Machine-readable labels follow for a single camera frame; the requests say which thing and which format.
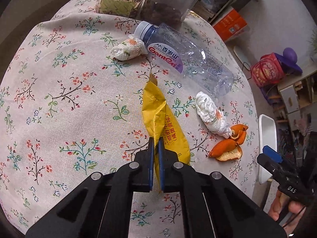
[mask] crumpled yellow wrapper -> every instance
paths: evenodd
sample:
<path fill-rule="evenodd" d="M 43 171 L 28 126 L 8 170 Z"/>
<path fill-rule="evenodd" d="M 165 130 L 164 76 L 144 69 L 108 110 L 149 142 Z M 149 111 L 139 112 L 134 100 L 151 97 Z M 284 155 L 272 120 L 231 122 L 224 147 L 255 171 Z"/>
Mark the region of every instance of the crumpled yellow wrapper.
<path fill-rule="evenodd" d="M 189 164 L 190 152 L 188 142 L 174 114 L 166 104 L 162 91 L 149 81 L 143 91 L 142 115 L 150 137 L 154 139 L 156 148 L 160 136 L 164 139 L 164 147 L 177 153 L 178 159 Z M 154 155 L 154 167 L 159 180 L 159 156 Z"/>

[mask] purple object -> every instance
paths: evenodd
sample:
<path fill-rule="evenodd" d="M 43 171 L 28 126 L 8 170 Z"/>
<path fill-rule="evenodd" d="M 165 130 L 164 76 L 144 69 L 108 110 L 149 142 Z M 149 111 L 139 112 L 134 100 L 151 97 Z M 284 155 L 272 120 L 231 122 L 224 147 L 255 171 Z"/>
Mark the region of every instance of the purple object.
<path fill-rule="evenodd" d="M 292 61 L 293 63 L 297 63 L 297 54 L 292 48 L 290 47 L 285 48 L 283 51 L 283 56 L 286 59 Z"/>
<path fill-rule="evenodd" d="M 301 75 L 303 70 L 294 62 L 290 61 L 289 59 L 285 58 L 282 55 L 274 53 L 276 58 L 278 59 L 282 70 L 285 74 L 296 74 Z"/>

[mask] floral tablecloth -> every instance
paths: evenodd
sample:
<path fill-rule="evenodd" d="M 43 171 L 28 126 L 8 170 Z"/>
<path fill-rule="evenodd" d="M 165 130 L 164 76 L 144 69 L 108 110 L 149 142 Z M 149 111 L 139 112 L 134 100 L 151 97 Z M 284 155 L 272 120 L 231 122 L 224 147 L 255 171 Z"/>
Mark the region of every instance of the floral tablecloth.
<path fill-rule="evenodd" d="M 253 95 L 214 29 L 191 12 L 181 32 L 234 73 L 218 107 L 249 129 L 241 160 L 229 162 L 207 158 L 222 138 L 208 132 L 194 107 L 196 94 L 180 77 L 151 55 L 109 57 L 138 21 L 97 14 L 95 3 L 71 0 L 35 26 L 1 83 L 0 202 L 8 220 L 26 233 L 91 173 L 114 172 L 147 147 L 141 107 L 150 71 L 189 142 L 191 165 L 220 171 L 251 197 L 259 136 Z M 151 193 L 134 194 L 130 221 L 129 237 L 183 237 L 179 194 L 160 193 L 155 181 Z"/>

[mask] crumpled tissue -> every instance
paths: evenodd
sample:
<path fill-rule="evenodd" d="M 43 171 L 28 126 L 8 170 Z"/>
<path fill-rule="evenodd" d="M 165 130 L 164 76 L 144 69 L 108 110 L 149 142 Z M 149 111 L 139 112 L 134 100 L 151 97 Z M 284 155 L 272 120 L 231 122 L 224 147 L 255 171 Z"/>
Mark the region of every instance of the crumpled tissue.
<path fill-rule="evenodd" d="M 224 138 L 232 135 L 230 124 L 223 112 L 219 110 L 213 100 L 207 94 L 199 92 L 196 96 L 197 114 L 205 123 L 208 130 Z"/>
<path fill-rule="evenodd" d="M 148 51 L 143 41 L 134 37 L 132 34 L 129 35 L 128 39 L 113 47 L 110 51 L 110 55 L 119 61 L 126 61 L 138 57 L 139 55 L 147 54 Z"/>

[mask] bottle label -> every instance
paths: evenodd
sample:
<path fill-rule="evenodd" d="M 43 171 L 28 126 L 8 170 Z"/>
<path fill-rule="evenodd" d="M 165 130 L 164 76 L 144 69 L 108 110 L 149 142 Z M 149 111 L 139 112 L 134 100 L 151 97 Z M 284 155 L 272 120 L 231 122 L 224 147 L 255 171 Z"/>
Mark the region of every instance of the bottle label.
<path fill-rule="evenodd" d="M 183 71 L 183 63 L 180 55 L 170 46 L 162 43 L 152 43 L 147 49 L 155 54 L 157 57 L 167 62 L 173 68 L 175 68 L 179 73 Z"/>

